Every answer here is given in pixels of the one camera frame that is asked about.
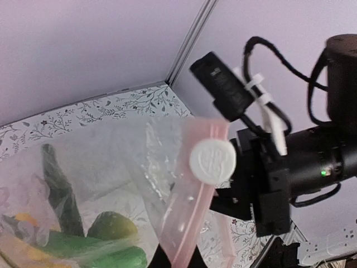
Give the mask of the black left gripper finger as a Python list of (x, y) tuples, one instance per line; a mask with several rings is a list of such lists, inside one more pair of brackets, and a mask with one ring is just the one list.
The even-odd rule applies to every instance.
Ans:
[(179, 250), (178, 257), (176, 259), (169, 257), (169, 251), (170, 249), (160, 242), (150, 262), (150, 267), (206, 267), (206, 263), (199, 251), (196, 242), (184, 245), (184, 247)]

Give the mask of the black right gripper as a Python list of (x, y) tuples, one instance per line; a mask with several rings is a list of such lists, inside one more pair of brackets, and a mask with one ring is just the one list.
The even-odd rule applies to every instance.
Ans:
[(217, 189), (210, 209), (244, 221), (254, 220), (258, 237), (290, 231), (290, 180), (285, 156), (271, 138), (259, 138), (250, 130), (230, 140), (237, 163), (229, 187)]

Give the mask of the yellow green mango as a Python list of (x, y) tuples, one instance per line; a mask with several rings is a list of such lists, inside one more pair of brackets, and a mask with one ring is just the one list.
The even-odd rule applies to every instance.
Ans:
[(87, 232), (88, 237), (100, 240), (119, 240), (136, 235), (138, 228), (127, 217), (117, 212), (102, 212)]

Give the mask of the clear zip top bag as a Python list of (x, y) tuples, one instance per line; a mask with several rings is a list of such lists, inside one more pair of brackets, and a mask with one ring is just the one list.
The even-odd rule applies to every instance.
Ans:
[(1, 162), (2, 267), (232, 267), (210, 211), (236, 165), (223, 119), (104, 121)]

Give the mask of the green cucumber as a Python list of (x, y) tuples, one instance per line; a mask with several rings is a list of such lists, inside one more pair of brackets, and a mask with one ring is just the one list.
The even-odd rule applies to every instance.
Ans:
[(107, 241), (87, 236), (73, 188), (59, 167), (54, 147), (42, 145), (41, 157), (48, 201), (61, 229), (50, 234), (45, 251), (58, 258), (75, 259), (80, 267), (146, 267), (145, 251), (128, 245), (135, 235)]

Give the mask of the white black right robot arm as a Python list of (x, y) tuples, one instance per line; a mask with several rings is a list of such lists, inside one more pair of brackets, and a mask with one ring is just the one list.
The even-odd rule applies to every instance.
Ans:
[[(263, 95), (249, 72), (254, 47), (272, 51), (294, 75), (307, 82), (307, 111), (313, 128), (292, 132), (288, 117), (272, 102), (266, 112), (283, 123), (278, 129), (286, 153), (278, 151), (272, 130), (257, 126), (247, 108)], [(356, 35), (327, 39), (310, 76), (297, 71), (268, 40), (254, 36), (244, 48), (243, 77), (232, 71), (213, 52), (191, 70), (200, 75), (209, 69), (209, 93), (214, 106), (229, 122), (241, 120), (246, 129), (232, 139), (238, 163), (230, 187), (218, 190), (210, 208), (242, 220), (255, 220), (257, 235), (281, 235), (290, 230), (291, 207), (303, 208), (324, 201), (356, 175)]]

